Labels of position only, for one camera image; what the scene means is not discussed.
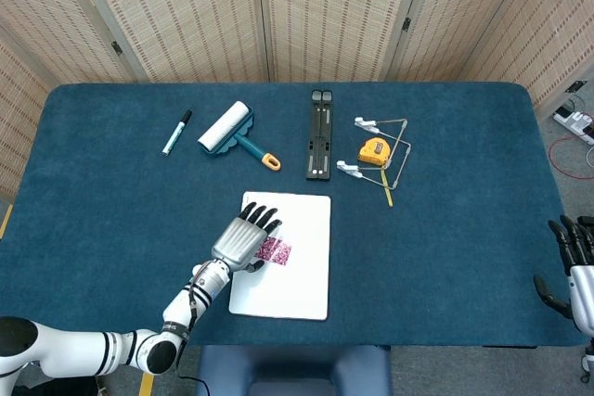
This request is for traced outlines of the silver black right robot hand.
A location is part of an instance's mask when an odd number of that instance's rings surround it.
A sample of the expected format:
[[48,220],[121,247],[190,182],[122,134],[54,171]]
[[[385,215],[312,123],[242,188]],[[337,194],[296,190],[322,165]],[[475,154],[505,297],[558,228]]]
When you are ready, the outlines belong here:
[[558,244],[570,299],[557,299],[539,275],[533,276],[536,293],[546,306],[593,338],[593,231],[563,214],[559,223],[549,220],[548,225]]

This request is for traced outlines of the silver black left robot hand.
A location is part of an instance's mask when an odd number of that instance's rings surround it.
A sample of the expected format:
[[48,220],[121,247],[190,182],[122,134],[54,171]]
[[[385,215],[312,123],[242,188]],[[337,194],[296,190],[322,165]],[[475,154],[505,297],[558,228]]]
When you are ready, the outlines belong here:
[[265,261],[252,262],[252,259],[269,236],[282,225],[279,219],[273,220],[277,212],[277,208],[258,205],[255,201],[247,204],[215,241],[213,257],[222,261],[230,273],[259,271]]

